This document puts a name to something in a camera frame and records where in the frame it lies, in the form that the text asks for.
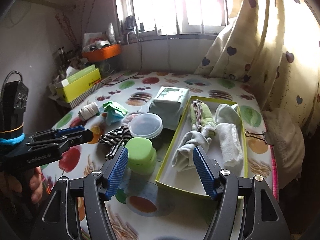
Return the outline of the person's left hand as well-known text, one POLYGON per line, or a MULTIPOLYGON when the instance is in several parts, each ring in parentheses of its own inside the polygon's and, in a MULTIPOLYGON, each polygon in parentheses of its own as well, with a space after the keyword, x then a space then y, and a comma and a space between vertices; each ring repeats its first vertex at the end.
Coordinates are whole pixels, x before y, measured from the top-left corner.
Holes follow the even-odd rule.
MULTIPOLYGON (((31 201, 33 204, 37 204, 43 195, 42 173, 40 167, 34 168, 33 176, 29 181, 29 188, 31 189, 31 201)), ((1 172, 1 191, 4 194, 13 192, 22 193, 23 186, 14 176, 1 172)))

